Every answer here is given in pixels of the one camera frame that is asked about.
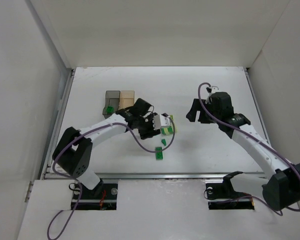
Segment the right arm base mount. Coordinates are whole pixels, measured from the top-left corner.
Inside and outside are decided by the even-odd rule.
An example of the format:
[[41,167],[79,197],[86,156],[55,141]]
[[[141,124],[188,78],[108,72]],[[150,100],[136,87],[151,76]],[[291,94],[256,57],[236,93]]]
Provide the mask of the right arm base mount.
[[231,180],[243,172],[235,171],[225,175],[222,181],[206,181],[204,197],[209,210],[254,210],[252,198],[243,198],[247,193],[235,191]]

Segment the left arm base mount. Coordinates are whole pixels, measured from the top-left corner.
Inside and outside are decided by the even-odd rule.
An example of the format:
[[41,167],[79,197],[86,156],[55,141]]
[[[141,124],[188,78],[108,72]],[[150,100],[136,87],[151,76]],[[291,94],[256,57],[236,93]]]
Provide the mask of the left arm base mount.
[[75,208],[76,202],[80,196],[80,187],[78,183],[70,183],[68,185],[72,191],[70,202],[71,210],[78,211],[115,211],[117,209],[118,183],[103,183],[100,190],[89,190],[82,186],[81,198]]

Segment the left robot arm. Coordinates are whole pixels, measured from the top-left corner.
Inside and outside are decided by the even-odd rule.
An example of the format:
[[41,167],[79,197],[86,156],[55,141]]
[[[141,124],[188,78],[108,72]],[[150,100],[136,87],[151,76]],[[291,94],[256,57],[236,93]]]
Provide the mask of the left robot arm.
[[104,141],[134,129],[142,140],[161,133],[160,128],[169,119],[156,112],[147,101],[138,98],[133,106],[122,108],[103,121],[90,127],[67,128],[52,154],[53,164],[59,165],[70,178],[79,181],[88,190],[97,192],[103,181],[90,168],[92,150]]

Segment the green square lego brick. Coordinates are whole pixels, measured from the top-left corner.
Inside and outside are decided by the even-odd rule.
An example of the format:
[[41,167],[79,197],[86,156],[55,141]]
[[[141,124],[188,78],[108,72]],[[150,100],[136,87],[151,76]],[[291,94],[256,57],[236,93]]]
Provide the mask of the green square lego brick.
[[112,106],[108,106],[108,107],[106,108],[106,113],[107,113],[108,115],[112,114],[114,111],[115,111],[115,109],[114,109],[114,107],[112,107]]

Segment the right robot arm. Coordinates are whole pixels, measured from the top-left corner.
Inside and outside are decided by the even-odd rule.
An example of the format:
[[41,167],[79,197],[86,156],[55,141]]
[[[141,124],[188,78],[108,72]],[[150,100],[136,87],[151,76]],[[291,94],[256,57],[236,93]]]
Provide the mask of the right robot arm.
[[190,122],[217,124],[231,140],[240,145],[260,166],[266,178],[235,171],[212,184],[213,199],[236,199],[244,196],[262,197],[275,211],[300,201],[300,163],[292,164],[276,152],[241,113],[235,113],[226,92],[215,92],[208,99],[193,100],[186,118]]

